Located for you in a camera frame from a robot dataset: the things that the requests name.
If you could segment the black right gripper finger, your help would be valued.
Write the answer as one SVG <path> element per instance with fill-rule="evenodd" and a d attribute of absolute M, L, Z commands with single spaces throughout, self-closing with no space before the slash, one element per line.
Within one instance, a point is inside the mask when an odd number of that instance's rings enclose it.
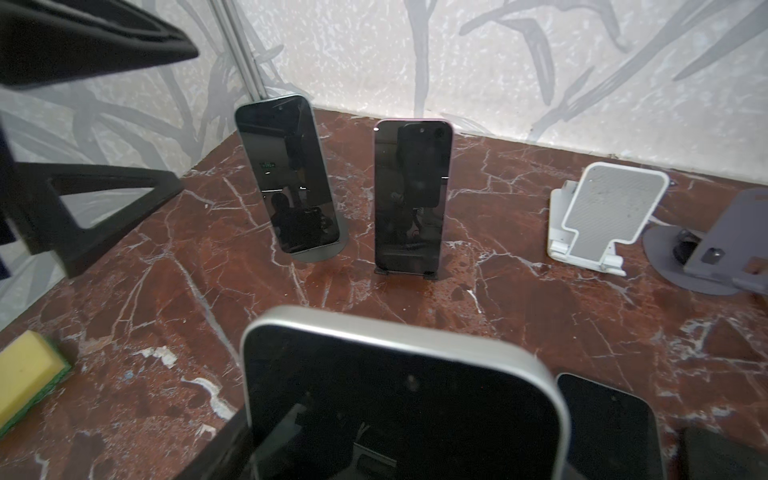
<path fill-rule="evenodd" d="M 251 479 L 251 455 L 252 432 L 243 407 L 175 479 Z"/>

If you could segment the black smartphone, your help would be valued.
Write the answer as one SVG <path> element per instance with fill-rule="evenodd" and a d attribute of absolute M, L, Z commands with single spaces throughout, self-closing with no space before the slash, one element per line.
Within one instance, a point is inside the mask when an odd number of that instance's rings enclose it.
<path fill-rule="evenodd" d="M 698 427 L 680 435 L 680 478 L 767 480 L 767 455 Z"/>
<path fill-rule="evenodd" d="M 337 243 L 340 227 L 309 101 L 293 94 L 245 104 L 235 124 L 281 250 Z"/>
<path fill-rule="evenodd" d="M 380 274 L 435 279 L 454 131 L 437 119 L 387 119 L 374 127 L 374 252 Z"/>

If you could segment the large smartphone silver edge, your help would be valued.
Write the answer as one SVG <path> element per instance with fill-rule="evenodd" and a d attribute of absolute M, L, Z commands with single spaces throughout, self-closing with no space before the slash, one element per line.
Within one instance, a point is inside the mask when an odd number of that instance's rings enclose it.
<path fill-rule="evenodd" d="M 279 306 L 240 348 L 258 479 L 564 474 L 564 398 L 513 344 Z"/>

